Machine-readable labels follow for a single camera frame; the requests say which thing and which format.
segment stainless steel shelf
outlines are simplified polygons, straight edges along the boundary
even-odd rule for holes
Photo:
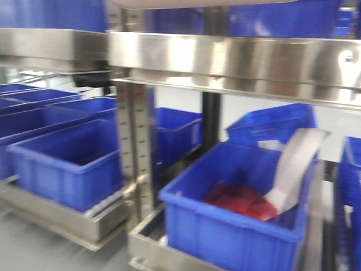
[[[18,188],[14,181],[0,182],[0,204],[89,250],[97,251],[123,230],[131,219],[134,186],[123,189],[123,198],[88,216]]]
[[[73,29],[0,28],[0,66],[57,73],[108,69],[108,35]]]
[[[321,271],[322,269],[322,178],[324,164],[320,163],[315,174],[310,203],[308,232],[300,250],[295,270]],[[133,259],[131,270],[140,271],[225,271],[196,257],[163,246],[159,239],[165,234],[164,210],[160,206],[129,233],[129,250]]]
[[[358,110],[360,47],[358,40],[112,32],[109,64],[123,82]]]

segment red fabric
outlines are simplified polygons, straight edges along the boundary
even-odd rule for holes
[[[277,209],[252,187],[219,183],[203,202],[263,221],[277,216]]]

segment metal rack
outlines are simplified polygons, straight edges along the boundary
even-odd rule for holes
[[[109,74],[108,36],[105,33],[0,28],[0,36],[0,67],[90,77]],[[139,222],[137,190],[132,177],[125,178],[123,189],[85,213],[18,188],[16,176],[0,180],[0,203],[18,215],[96,251],[121,230],[132,229]]]
[[[146,271],[221,270],[163,247],[157,240],[164,233],[164,218],[162,207],[149,215],[157,206],[159,190],[152,86],[360,110],[360,45],[351,40],[110,33],[112,80],[120,100],[128,101],[121,109],[130,121],[123,124],[134,134],[121,142],[133,146],[133,153],[127,155],[134,158],[139,204],[146,218],[129,234],[134,256],[130,267]],[[322,253],[317,251],[323,228],[320,197],[316,195],[312,204],[311,232],[299,270],[321,270]]]
[[[92,250],[123,229],[126,219],[128,229],[145,219],[129,235],[134,256],[130,266],[135,270],[190,270],[190,266],[194,270],[221,270],[157,242],[164,233],[164,220],[157,201],[161,184],[153,86],[361,108],[359,41],[126,32],[106,35],[69,29],[0,29],[0,35],[8,37],[0,41],[0,65],[4,67],[65,74],[108,72],[109,59],[112,84],[117,88],[122,170],[127,182],[122,198],[89,218],[18,189],[14,180],[2,182],[0,201]],[[320,262],[319,200],[320,195],[315,195],[310,229],[316,232],[308,235],[305,249],[309,256],[304,257],[300,270],[320,270],[319,265],[309,264]],[[65,225],[64,217],[83,226]],[[168,257],[155,263],[157,253],[169,256],[172,269],[169,261],[162,261]]]

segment stacked bin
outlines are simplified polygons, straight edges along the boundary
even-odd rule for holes
[[[30,86],[27,84],[2,84],[0,85],[0,94],[9,94],[9,93],[15,93],[30,89],[39,89],[35,86]]]
[[[332,38],[341,0],[230,7],[229,35]]]
[[[281,117],[285,110],[287,119]],[[247,114],[237,124],[231,128],[240,131],[230,133],[228,142],[217,144],[160,191],[168,244],[230,271],[292,270],[305,237],[315,162],[303,176],[298,204],[266,222],[202,200],[221,182],[250,186],[263,195],[270,191],[281,153],[258,148],[257,142],[286,143],[300,126],[314,127],[312,107],[268,108]],[[264,127],[271,129],[254,137],[252,131],[258,135]]]
[[[257,37],[332,38],[341,0],[231,6],[228,34]],[[203,8],[147,11],[148,32],[203,34]]]
[[[105,32],[103,0],[2,0],[0,27],[70,28]]]
[[[116,124],[111,121],[90,121],[8,149],[20,176],[18,186],[80,212],[122,186]]]
[[[116,98],[110,97],[97,97],[56,103],[52,106],[88,113],[92,119],[115,121],[117,119],[116,100]]]
[[[56,89],[0,95],[0,180],[18,174],[18,187],[79,212],[121,188],[115,99],[81,98]]]
[[[202,114],[157,108],[159,162],[162,166],[184,158],[202,142]]]
[[[353,260],[355,270],[361,270],[361,138],[346,137],[338,168],[343,204],[353,206],[351,213]]]
[[[247,113],[227,128],[229,141],[258,147],[261,142],[278,140],[286,144],[298,128],[315,128],[313,107],[293,103]]]
[[[22,101],[23,104],[18,107],[7,107],[0,110],[0,114],[16,113],[25,110],[41,108],[47,104],[65,102],[70,100],[79,100],[83,95],[58,89],[36,89],[21,91],[10,94],[0,94],[0,98]]]
[[[85,115],[42,108],[0,116],[0,180],[14,172],[7,146],[69,125],[79,123]]]

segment white wall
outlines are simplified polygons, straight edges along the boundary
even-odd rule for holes
[[[221,140],[225,141],[228,138],[225,129],[248,111],[287,103],[279,100],[223,95]],[[201,112],[201,93],[194,90],[159,87],[156,90],[156,107]],[[321,106],[315,106],[315,111],[319,127],[332,132],[331,136],[324,142],[320,158],[340,161],[344,136],[361,137],[361,112]]]

